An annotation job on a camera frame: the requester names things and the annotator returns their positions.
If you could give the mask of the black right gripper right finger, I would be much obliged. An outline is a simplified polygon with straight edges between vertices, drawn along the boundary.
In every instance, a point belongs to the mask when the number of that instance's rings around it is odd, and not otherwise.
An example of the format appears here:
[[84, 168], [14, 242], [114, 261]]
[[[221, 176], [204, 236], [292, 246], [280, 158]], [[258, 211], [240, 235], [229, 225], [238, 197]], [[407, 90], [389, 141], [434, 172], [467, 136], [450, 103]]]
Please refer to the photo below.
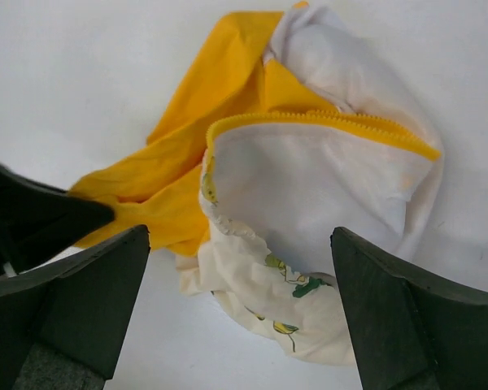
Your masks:
[[488, 389], [488, 292], [337, 227], [338, 290], [365, 389]]

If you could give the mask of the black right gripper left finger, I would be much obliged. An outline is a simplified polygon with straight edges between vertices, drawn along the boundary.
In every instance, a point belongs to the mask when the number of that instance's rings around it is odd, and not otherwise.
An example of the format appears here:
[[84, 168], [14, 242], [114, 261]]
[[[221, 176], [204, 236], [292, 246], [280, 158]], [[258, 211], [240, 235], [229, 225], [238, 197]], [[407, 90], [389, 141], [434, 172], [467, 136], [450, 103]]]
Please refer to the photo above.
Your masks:
[[0, 389], [102, 389], [150, 252], [146, 226], [0, 279]]

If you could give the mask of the yellow and white kids jacket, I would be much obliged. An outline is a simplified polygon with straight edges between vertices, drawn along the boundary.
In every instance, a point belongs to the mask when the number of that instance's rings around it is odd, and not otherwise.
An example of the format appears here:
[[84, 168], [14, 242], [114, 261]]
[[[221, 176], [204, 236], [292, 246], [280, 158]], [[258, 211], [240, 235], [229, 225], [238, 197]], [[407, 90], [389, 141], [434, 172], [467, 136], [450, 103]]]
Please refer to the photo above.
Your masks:
[[186, 295], [211, 293], [248, 331], [324, 365], [355, 355], [329, 236], [411, 259], [443, 147], [404, 83], [325, 6], [237, 11], [212, 29], [146, 146], [71, 195], [176, 256]]

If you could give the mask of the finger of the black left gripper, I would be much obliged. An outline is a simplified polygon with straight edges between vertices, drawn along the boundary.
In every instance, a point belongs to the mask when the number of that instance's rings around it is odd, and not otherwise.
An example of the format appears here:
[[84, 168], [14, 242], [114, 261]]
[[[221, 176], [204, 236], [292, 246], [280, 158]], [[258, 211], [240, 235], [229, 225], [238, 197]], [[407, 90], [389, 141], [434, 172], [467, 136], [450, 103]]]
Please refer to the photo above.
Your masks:
[[0, 277], [40, 266], [114, 218], [109, 206], [72, 197], [0, 164]]

